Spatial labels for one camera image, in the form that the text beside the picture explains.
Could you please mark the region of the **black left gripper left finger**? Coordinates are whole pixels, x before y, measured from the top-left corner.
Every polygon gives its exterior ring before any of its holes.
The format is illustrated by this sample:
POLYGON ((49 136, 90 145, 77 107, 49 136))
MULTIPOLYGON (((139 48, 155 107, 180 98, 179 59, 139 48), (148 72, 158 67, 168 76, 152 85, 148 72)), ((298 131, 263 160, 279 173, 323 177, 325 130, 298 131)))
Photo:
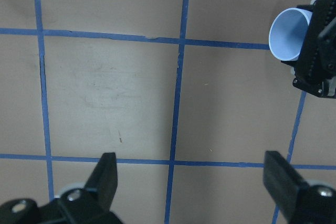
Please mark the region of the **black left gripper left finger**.
POLYGON ((30 198, 1 205, 1 223, 122 223, 110 210, 118 186, 115 153, 104 153, 82 188, 38 206, 30 198))

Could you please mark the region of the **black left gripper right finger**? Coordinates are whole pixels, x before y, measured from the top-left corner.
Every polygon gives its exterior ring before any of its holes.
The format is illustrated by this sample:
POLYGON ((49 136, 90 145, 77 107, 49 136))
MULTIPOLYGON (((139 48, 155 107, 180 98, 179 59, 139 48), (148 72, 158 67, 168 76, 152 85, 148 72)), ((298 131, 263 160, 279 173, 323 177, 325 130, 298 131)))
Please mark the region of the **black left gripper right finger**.
POLYGON ((335 188, 304 179, 277 151, 265 151, 263 183, 287 223, 335 223, 335 188))

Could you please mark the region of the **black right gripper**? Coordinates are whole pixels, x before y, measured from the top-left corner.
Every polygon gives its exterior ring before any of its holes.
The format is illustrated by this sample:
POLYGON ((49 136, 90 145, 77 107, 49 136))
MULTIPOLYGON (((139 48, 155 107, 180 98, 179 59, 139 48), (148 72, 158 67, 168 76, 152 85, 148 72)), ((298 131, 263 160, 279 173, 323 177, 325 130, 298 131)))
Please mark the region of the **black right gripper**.
POLYGON ((294 67, 292 85, 319 98, 335 98, 335 0, 298 5, 312 11, 297 60, 281 62, 294 67))

